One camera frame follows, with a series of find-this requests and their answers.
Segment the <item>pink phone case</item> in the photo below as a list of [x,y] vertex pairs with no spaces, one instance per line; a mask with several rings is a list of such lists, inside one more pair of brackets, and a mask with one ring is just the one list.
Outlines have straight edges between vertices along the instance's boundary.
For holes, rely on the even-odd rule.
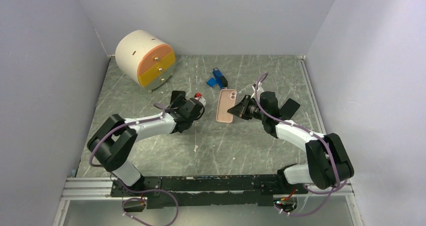
[[231,123],[233,115],[228,112],[228,109],[235,106],[237,91],[234,89],[222,89],[220,91],[216,120],[221,123]]

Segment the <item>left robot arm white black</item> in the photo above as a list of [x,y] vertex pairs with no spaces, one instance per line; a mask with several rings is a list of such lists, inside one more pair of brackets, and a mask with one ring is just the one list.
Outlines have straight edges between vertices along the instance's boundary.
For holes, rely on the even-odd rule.
[[87,143],[90,166],[102,167],[124,184],[129,195],[139,195],[145,189],[145,178],[128,158],[134,144],[188,130],[204,114],[205,104],[200,93],[186,97],[185,91],[174,90],[169,106],[154,104],[161,111],[159,114],[136,119],[110,116]]

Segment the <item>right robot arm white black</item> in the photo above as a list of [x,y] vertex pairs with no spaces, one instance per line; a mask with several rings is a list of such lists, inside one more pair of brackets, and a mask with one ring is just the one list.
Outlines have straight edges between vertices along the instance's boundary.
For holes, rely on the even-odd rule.
[[292,121],[300,105],[288,99],[282,107],[274,92],[266,91],[258,98],[245,95],[227,110],[243,120],[257,119],[264,131],[276,139],[287,141],[306,153],[307,163],[287,165],[278,170],[276,187],[289,193],[296,184],[313,184],[327,189],[354,176],[354,168],[341,138],[335,134],[314,133]]

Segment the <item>blue and black gadget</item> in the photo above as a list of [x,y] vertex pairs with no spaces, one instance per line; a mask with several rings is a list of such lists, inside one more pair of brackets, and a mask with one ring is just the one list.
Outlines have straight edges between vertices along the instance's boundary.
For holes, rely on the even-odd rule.
[[228,80],[225,78],[225,76],[222,74],[222,72],[218,68],[214,68],[212,71],[212,74],[217,82],[217,85],[221,89],[228,88]]

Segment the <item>round cream drawer cabinet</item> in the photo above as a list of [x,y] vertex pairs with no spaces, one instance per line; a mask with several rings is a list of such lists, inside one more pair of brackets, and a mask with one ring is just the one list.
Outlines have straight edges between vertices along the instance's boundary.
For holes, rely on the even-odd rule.
[[136,30],[120,40],[115,60],[125,75],[152,93],[173,75],[176,55],[169,44],[144,30]]

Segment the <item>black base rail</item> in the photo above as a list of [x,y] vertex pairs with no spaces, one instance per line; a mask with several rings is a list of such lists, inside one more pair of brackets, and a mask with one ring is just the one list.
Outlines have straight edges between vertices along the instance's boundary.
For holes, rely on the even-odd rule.
[[289,184],[282,175],[220,175],[145,177],[143,193],[148,209],[179,206],[272,206],[307,194],[301,184]]

